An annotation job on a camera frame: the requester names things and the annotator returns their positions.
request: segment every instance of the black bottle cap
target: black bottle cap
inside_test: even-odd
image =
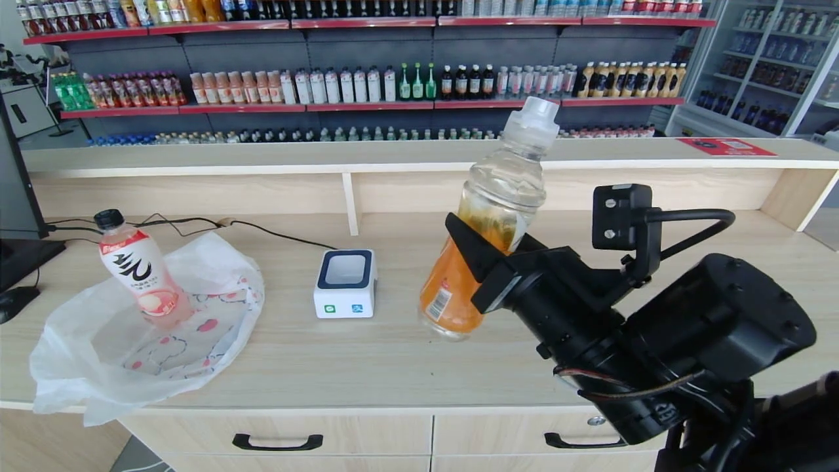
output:
[[[125,218],[119,210],[111,208],[110,210],[103,210],[94,215],[93,221],[96,222],[99,229],[107,231],[108,229],[114,229],[121,226],[125,223]]]

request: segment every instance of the wooden counter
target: wooden counter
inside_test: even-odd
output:
[[[557,155],[546,161],[549,200],[531,233],[553,246],[572,246],[592,266],[617,267],[622,253],[591,248],[591,213],[583,210],[591,205],[591,189],[596,185],[646,183],[654,187],[654,202],[661,207],[737,210],[733,227],[665,261],[653,282],[627,296],[618,309],[628,316],[704,254],[741,257],[791,292],[819,333],[816,346],[757,375],[757,394],[786,392],[833,369],[839,355],[835,282],[839,254],[796,230],[809,221],[836,181],[839,155],[802,141],[776,139],[760,145],[777,152],[777,159],[702,159],[689,155],[698,151],[669,139],[654,145],[643,141],[648,140],[559,144],[558,149],[592,156],[580,144],[587,142],[593,146],[589,151],[599,149],[597,153],[611,158],[569,161]],[[158,153],[169,153],[168,157],[144,151],[147,165],[135,159],[139,151],[111,149],[107,152],[112,153],[112,170],[94,166],[96,160],[106,159],[105,154],[92,155],[87,164],[81,154],[68,155],[63,170],[60,166],[48,170],[47,160],[40,160],[45,155],[28,155],[48,220],[90,215],[103,207],[120,207],[141,218],[152,212],[167,217],[237,216],[336,247],[376,251],[380,278],[375,316],[319,320],[311,290],[322,249],[244,226],[219,230],[224,239],[257,261],[265,277],[266,303],[248,345],[228,369],[199,391],[149,406],[120,422],[178,472],[595,472],[618,466],[623,471],[650,471],[662,438],[595,454],[545,445],[542,435],[548,431],[580,442],[610,442],[616,435],[608,424],[589,425],[597,411],[551,376],[552,364],[536,354],[535,339],[513,314],[489,315],[469,340],[458,344],[444,342],[418,324],[419,288],[439,254],[446,236],[445,211],[456,206],[468,163],[446,164],[440,157],[443,148],[426,155],[424,162],[416,155],[410,157],[413,151],[409,150],[414,148],[409,144],[417,145],[360,143],[355,149],[389,149],[388,153],[401,149],[402,154],[391,157],[416,158],[403,164],[428,168],[393,167],[384,161],[384,154],[371,151],[367,157],[357,152],[332,156],[328,158],[335,161],[331,164],[323,157],[324,162],[302,173],[284,175],[289,169],[277,170],[284,165],[269,164],[264,153],[259,158],[247,154],[258,145],[227,146],[242,150],[238,164],[232,166],[241,164],[247,169],[238,176],[212,165],[190,167],[191,174],[183,167],[173,169],[166,159],[174,162],[173,153],[183,149],[176,147],[155,148]],[[484,142],[450,145],[449,151],[459,149],[455,155],[486,151]],[[631,159],[627,149],[636,146],[633,152],[638,152],[643,145],[660,152]],[[803,155],[807,156],[804,160],[795,158]],[[296,153],[278,153],[278,161],[286,158],[290,162],[304,159]],[[218,159],[218,165],[231,165],[229,160],[225,164]],[[184,175],[177,176],[176,171]],[[357,237],[350,235],[353,224],[360,233]],[[665,224],[664,245],[705,224]],[[199,228],[200,223],[184,226],[185,230]],[[172,228],[150,231],[166,251],[186,243]],[[89,234],[62,232],[60,236]],[[44,293],[0,327],[2,408],[31,408],[35,385],[29,377],[29,353],[49,313],[109,276],[98,264],[93,244],[75,241],[68,246],[42,268]],[[32,281],[30,276],[23,283]],[[83,407],[70,410],[81,412]],[[234,433],[252,434],[255,443],[259,440],[272,447],[299,446],[312,434],[322,434],[324,439],[322,447],[311,451],[245,451],[231,445]]]

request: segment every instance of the barcode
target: barcode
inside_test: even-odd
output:
[[[451,300],[451,292],[445,288],[441,288],[434,297],[434,301],[426,308],[426,311],[434,318],[434,321],[440,321],[440,316],[446,309],[446,305],[449,304],[449,300]]]
[[[722,141],[723,144],[732,147],[734,149],[751,149],[752,146],[746,143],[740,143],[738,141]]]

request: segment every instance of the bottle cap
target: bottle cap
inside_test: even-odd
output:
[[[99,229],[107,231],[108,229],[114,229],[125,223],[125,218],[119,210],[111,208],[110,210],[103,210],[94,215],[93,221],[96,222]]]
[[[560,126],[554,123],[559,111],[558,103],[528,97],[520,111],[510,113],[504,126],[504,138],[548,149],[560,131]]]

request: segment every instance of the drawer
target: drawer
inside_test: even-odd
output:
[[[567,443],[615,443],[620,437],[594,409],[554,414],[438,415],[434,423],[434,454],[576,454],[545,443],[545,433],[558,433]],[[620,451],[659,450],[664,434]]]
[[[163,457],[175,472],[428,472],[430,456],[252,457],[225,455],[172,455]]]
[[[431,416],[249,417],[131,416],[120,418],[154,452],[178,454],[431,454]],[[252,446],[309,450],[247,450],[232,444],[250,435]]]
[[[653,472],[655,457],[652,452],[435,456],[431,472]]]

